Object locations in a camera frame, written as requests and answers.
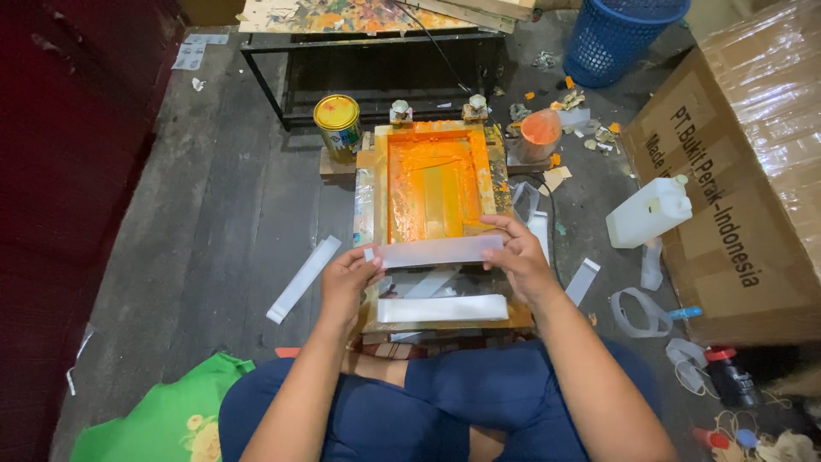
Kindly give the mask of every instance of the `orange plastic cup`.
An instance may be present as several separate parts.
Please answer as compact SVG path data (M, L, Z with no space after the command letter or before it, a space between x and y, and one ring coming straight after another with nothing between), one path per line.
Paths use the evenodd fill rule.
M523 164L534 164L553 153L562 136L562 120L553 109L542 109L521 123L522 139L514 155Z

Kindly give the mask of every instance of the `white plastic jerry can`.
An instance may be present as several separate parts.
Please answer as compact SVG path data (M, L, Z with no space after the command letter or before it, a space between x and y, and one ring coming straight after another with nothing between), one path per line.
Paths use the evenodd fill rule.
M606 218L610 245L636 248L692 218L686 184L684 175L656 178L622 202Z

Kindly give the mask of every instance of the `black metal stand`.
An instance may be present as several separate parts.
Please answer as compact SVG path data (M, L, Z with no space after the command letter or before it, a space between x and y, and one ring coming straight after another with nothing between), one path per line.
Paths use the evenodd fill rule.
M282 127L285 128L287 132L291 130L292 127L295 125L310 125L313 123L313 114L291 114L286 113L282 110L279 103L277 102L276 97L274 97L273 92L271 91L271 87L268 86L268 82L265 80L265 76L263 76L262 72L257 66L256 61L254 60L254 55L258 53L288 53L288 61L286 66L289 67L291 65L290 59L290 52L295 50L303 50L303 49L313 49L313 48L327 48L327 47L355 47L355 48L366 48L375 45L387 45L387 44L409 44L409 43L419 43L419 42L429 42L430 38L427 35L424 35L421 31L417 31L418 34L422 35L411 35L410 31L406 34L405 37L387 37L387 38L368 38L368 39L333 39L334 35L324 35L324 39L320 41L305 41L305 42L297 42L297 43L289 43L289 44L281 44L277 46L271 46L267 44L254 44L254 34L251 34L248 38L248 41L242 45L241 52L242 56L248 62L248 67L250 68L251 72L254 74L257 82L259 83L259 87L262 88L263 93L265 93L265 98L268 99L268 102L271 104L274 112L277 113L277 117L279 121L282 123ZM469 30L469 32L465 34L449 34L449 35L432 35L433 40L437 42L445 42L450 40L482 40L482 39L493 39L492 41L495 42L497 40L501 41L504 39L505 34L501 32L482 32L478 29ZM484 94L486 97L490 95L490 92L493 89L493 85L483 85L484 82L493 82L496 80L496 67L489 62L496 62L498 59L498 53L496 53L495 46L491 47L491 49L485 53L485 56L477 56L475 59L476 62L476 72L477 72L477 81L479 82L479 89L476 93ZM287 96L288 91L288 81L286 79L284 85L284 95L281 99L282 105L286 106L285 97ZM426 119L433 119L433 118L444 118L446 116L457 116L461 114L461 106L457 108L445 108L445 109L431 109L431 110L414 110L414 120L426 120ZM388 120L387 111L361 111L360 112L360 120L362 122L386 122Z

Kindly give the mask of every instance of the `green cloth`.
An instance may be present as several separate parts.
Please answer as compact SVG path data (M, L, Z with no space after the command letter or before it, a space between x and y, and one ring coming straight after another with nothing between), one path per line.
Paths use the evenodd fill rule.
M217 353L176 383L159 384L125 418L86 428L71 462L217 462L222 398L252 361Z

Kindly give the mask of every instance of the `blue wastebasket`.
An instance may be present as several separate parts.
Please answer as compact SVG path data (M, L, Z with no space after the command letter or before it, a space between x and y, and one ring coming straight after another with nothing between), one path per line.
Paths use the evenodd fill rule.
M690 0L584 0L565 50L565 73L590 88L612 84L689 8Z

